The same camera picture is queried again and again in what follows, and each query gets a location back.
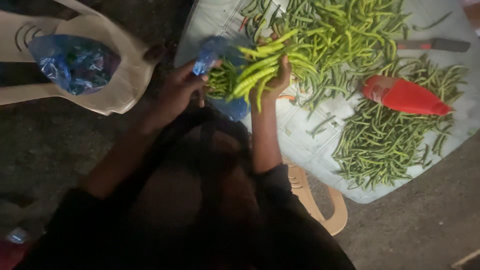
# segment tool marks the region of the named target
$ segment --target asphalt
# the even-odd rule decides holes
[[[12,0],[0,8],[68,17],[44,1]],[[84,3],[106,14],[149,45],[178,41],[190,1],[112,0]],[[0,202],[0,236],[27,221],[45,224],[65,191],[84,177],[132,122],[162,82],[171,59],[157,68],[145,97],[132,111],[108,117],[65,99],[0,107],[0,194],[36,198],[22,209]],[[348,222],[335,239],[359,270],[441,270],[480,248],[480,135],[410,183],[370,204],[345,199]],[[309,178],[315,201],[332,213],[325,188]]]

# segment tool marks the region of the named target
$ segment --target beige plastic chair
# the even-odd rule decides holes
[[[310,215],[318,220],[331,235],[335,235],[343,230],[347,224],[348,213],[342,194],[338,190],[327,186],[334,213],[331,218],[326,220],[313,200],[305,170],[285,157],[283,157],[283,162],[288,165],[288,178],[292,185],[293,194],[299,197],[300,202],[302,202]]]
[[[100,91],[74,96],[56,84],[0,88],[0,105],[47,97],[66,98],[89,110],[109,115],[130,110],[145,92],[156,62],[143,60],[146,44],[132,37],[104,15],[75,0],[55,0],[81,15],[69,21],[0,12],[0,36],[9,42],[0,45],[0,61],[34,62],[25,44],[37,36],[68,34],[98,40],[121,57],[111,81]]]

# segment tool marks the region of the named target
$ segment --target knife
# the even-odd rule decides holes
[[[451,40],[446,38],[432,38],[428,40],[395,40],[397,49],[438,49],[452,52],[467,52],[471,43],[467,41]]]

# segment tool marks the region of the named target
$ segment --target black sleeve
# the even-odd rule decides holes
[[[80,190],[70,190],[47,226],[14,269],[79,269],[92,254],[103,221],[103,201]]]
[[[288,165],[255,177],[257,201],[265,216],[283,269],[355,269],[330,233],[310,216],[292,193]]]

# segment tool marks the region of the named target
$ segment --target red plastic bottle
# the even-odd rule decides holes
[[[409,113],[446,115],[451,108],[429,90],[406,80],[376,75],[362,93],[369,99]]]

